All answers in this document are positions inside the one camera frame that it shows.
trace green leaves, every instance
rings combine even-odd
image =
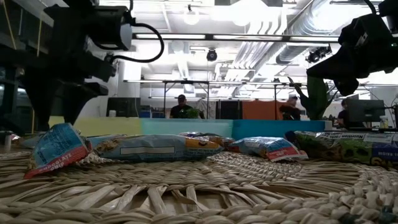
[[[332,99],[328,100],[327,83],[324,83],[322,78],[307,77],[308,96],[306,96],[290,77],[288,79],[300,95],[301,104],[307,110],[308,117],[311,120],[322,119],[326,108],[331,104],[336,93]]]

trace security camera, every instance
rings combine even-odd
[[[207,53],[207,61],[209,62],[214,62],[217,60],[217,53],[215,49],[210,49],[209,52]]]

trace cap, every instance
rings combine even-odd
[[[181,94],[178,96],[178,102],[183,102],[184,100],[186,100],[187,98],[185,97],[185,95]]]

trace ceiling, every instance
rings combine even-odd
[[[15,0],[34,14],[40,15],[46,6],[62,0]],[[104,6],[127,6],[129,0],[99,0]],[[220,6],[220,0],[135,0],[132,14],[138,22],[156,28],[160,33],[173,34],[287,34],[287,35],[339,35],[341,28],[352,18],[370,13],[367,6],[331,4],[330,0],[284,0],[283,7],[269,7],[261,0],[240,0]],[[50,18],[44,21],[51,24]],[[133,28],[133,33],[150,32]],[[156,40],[133,40],[135,58],[151,58],[159,51]],[[164,54],[155,62],[141,64],[141,77],[146,80],[224,80],[270,82],[279,78],[288,82],[306,82],[305,61],[308,51],[325,44],[299,45],[285,43],[253,43],[228,41],[165,41]],[[332,52],[339,49],[332,44]],[[218,58],[208,62],[209,49],[215,49]],[[373,74],[363,83],[391,83],[392,74]],[[142,84],[142,97],[163,96],[164,86]],[[278,98],[297,94],[294,90],[278,86]],[[168,96],[181,93],[203,94],[196,86],[190,92],[185,85],[175,85]],[[211,86],[210,97],[273,98],[274,90],[264,86]]]

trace yellow wall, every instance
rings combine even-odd
[[[63,123],[63,117],[50,117],[50,127],[59,123]],[[82,136],[98,136],[104,134],[142,134],[139,118],[78,118],[74,127],[81,131]]]

